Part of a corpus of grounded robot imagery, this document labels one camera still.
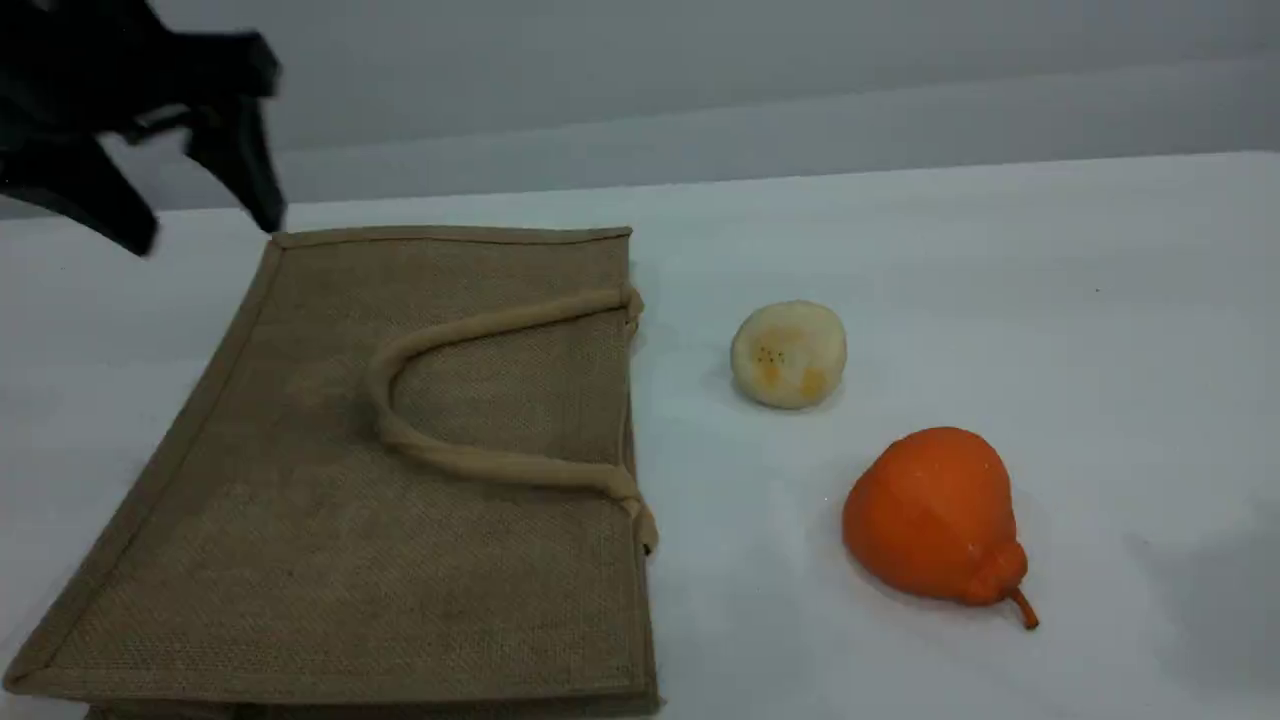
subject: bruised spot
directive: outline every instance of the bruised spot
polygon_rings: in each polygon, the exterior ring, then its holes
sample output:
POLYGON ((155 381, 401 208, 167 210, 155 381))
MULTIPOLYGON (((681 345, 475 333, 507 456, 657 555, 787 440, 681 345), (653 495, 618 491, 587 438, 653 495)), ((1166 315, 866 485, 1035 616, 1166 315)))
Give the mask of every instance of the bruised spot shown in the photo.
POLYGON ((764 384, 767 384, 769 387, 773 387, 773 386, 778 384, 778 377, 780 375, 781 375, 781 372, 778 370, 777 365, 774 365, 772 363, 767 364, 767 365, 760 365, 760 377, 764 378, 764 384))
POLYGON ((804 379, 800 380, 800 395, 808 400, 817 400, 827 391, 827 373, 806 368, 804 379))

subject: pear stem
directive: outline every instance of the pear stem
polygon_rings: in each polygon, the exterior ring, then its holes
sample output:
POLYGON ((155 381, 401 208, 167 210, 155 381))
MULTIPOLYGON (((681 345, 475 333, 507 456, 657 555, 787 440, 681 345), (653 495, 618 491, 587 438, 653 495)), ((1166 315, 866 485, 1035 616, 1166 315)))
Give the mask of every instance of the pear stem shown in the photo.
POLYGON ((1021 588, 1014 588, 1014 592, 1009 593, 1009 598, 1018 603, 1018 609, 1023 611, 1024 628, 1034 630, 1039 626, 1039 618, 1036 616, 1032 603, 1027 602, 1027 596, 1023 594, 1021 588))

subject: jute texture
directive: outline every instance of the jute texture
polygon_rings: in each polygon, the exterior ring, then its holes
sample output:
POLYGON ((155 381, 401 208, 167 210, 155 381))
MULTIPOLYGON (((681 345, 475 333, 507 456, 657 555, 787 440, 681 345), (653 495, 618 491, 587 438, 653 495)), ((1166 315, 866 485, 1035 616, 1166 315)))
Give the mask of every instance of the jute texture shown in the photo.
POLYGON ((205 375, 5 687, 104 717, 653 710, 644 546, 657 532, 631 447, 628 237, 273 238, 205 375), (435 451, 596 468, 608 487, 490 478, 384 445, 396 439, 385 418, 379 437, 376 354, 582 297, 618 301, 399 357, 388 407, 435 451))

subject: toy fruit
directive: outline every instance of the toy fruit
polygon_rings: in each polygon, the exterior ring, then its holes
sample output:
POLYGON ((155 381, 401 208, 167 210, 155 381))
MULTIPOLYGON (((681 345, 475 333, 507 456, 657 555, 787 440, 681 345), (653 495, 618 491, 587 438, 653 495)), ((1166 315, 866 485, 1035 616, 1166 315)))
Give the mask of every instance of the toy fruit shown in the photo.
POLYGON ((888 446, 845 501, 845 544, 886 584, 965 605, 1009 598, 1032 630, 1039 620, 1018 589, 1027 553, 1016 534, 1009 470, 987 441, 959 428, 888 446))
POLYGON ((730 364, 745 395, 774 407, 822 402, 845 372, 845 325, 829 307, 804 300, 751 313, 733 336, 730 364))

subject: white wall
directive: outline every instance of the white wall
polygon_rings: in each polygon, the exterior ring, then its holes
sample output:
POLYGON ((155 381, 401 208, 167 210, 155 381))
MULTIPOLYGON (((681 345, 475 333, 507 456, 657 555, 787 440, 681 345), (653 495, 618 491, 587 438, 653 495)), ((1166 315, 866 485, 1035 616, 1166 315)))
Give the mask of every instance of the white wall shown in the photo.
MULTIPOLYGON (((268 36, 300 201, 1280 147, 1276 0, 154 5, 268 36)), ((175 142, 115 155, 230 204, 175 142)))

